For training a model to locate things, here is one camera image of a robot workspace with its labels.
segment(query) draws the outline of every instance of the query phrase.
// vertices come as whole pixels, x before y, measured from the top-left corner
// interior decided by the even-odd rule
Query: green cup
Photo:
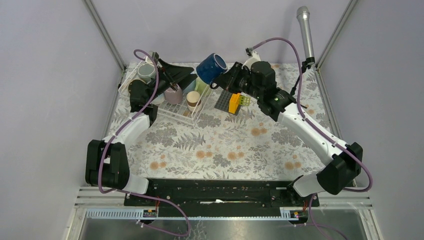
[[[200,94],[200,96],[208,96],[209,94],[212,93],[212,89],[209,86],[209,84],[205,83],[204,81],[202,81],[200,79],[200,77],[196,78],[196,87],[194,89],[196,92],[198,92]]]

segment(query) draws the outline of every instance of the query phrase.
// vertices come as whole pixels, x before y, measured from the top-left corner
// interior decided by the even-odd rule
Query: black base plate
[[[147,196],[169,199],[188,217],[280,217],[280,207],[299,207],[293,204],[284,188],[290,181],[255,180],[186,180],[149,178]],[[201,202],[226,203],[202,204]],[[131,195],[124,206],[155,206],[155,201]],[[318,207],[318,198],[312,202]],[[160,203],[159,217],[181,217],[181,213],[167,203]]]

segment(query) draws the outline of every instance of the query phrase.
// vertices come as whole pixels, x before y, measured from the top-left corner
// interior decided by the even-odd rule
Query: glass panel
[[[361,218],[355,210],[314,210],[318,224],[328,225],[343,232],[348,239],[367,239]],[[190,237],[172,235],[140,228],[134,220],[87,219],[81,240],[325,240],[315,226],[293,227],[288,221],[276,220],[192,220]],[[186,223],[182,220],[156,220],[151,223],[167,231],[182,233]],[[324,230],[334,240],[344,239],[332,230]]]

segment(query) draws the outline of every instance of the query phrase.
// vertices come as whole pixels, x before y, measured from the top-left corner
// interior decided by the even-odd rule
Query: yellow lego brick
[[[237,108],[240,104],[240,93],[233,94],[231,99],[229,100],[228,112],[232,114],[236,114]]]

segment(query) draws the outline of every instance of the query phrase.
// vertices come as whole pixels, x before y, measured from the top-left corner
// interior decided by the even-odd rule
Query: floral pattern
[[[197,64],[177,63],[193,68]],[[296,64],[272,67],[277,86],[289,92],[298,77]],[[329,129],[315,75],[308,70],[303,76],[301,103]],[[215,90],[204,104],[195,128],[158,115],[132,146],[126,146],[130,171],[150,178],[293,180],[323,167],[298,136],[262,114],[255,99],[242,106],[237,116],[215,109],[220,92]],[[129,99],[120,96],[110,134],[129,113]]]

